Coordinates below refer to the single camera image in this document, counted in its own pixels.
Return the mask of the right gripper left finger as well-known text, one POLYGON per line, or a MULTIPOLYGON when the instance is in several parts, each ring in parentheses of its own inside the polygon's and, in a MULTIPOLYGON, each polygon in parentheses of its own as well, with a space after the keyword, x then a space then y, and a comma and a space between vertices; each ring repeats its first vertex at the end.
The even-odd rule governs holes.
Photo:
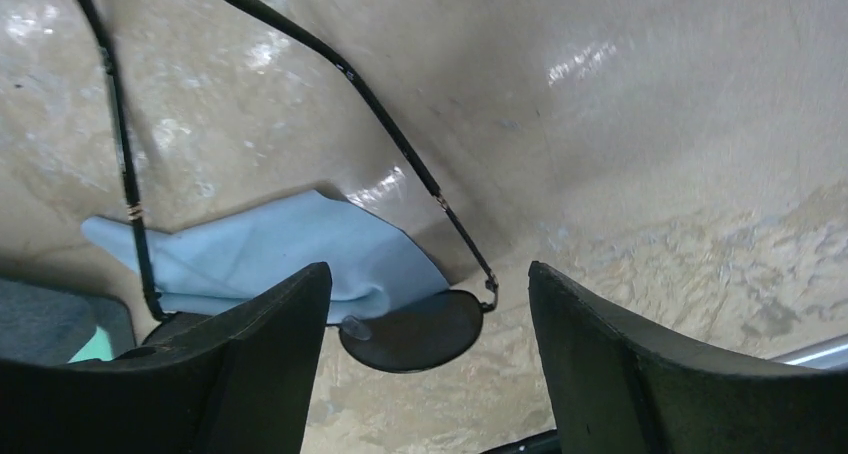
POLYGON ((297 453, 332 287, 310 264, 114 360, 1 364, 5 453, 297 453))

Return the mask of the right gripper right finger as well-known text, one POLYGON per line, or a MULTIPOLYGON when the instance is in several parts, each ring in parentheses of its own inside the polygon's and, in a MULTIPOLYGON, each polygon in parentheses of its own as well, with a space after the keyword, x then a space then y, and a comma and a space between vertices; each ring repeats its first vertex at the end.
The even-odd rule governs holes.
POLYGON ((566 453, 843 453, 847 375, 719 348, 539 262, 529 306, 566 453))

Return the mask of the black sunglasses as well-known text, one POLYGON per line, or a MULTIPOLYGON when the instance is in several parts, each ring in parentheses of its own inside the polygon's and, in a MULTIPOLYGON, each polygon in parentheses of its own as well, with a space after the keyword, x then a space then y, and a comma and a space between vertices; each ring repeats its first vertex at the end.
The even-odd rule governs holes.
MULTIPOLYGON (((152 258, 143 219, 114 42, 93 0, 75 0, 94 35, 105 74, 114 143, 127 204, 126 223, 91 217, 82 223, 84 237, 136 272, 146 306, 153 317, 166 321, 178 311, 164 310, 155 285, 152 258)), ((338 324, 345 351, 361 364, 388 373, 414 373, 444 365, 465 353, 478 340, 487 313, 495 302, 484 303, 472 293, 449 289, 391 311, 381 317, 345 317, 338 324)))

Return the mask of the blue glasses case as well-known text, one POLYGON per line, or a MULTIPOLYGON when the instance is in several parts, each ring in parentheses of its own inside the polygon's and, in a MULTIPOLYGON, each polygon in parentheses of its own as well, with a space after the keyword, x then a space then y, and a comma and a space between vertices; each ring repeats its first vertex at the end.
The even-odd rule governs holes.
POLYGON ((54 366, 115 359, 136 346, 130 313, 112 297, 1 281, 1 358, 54 366))

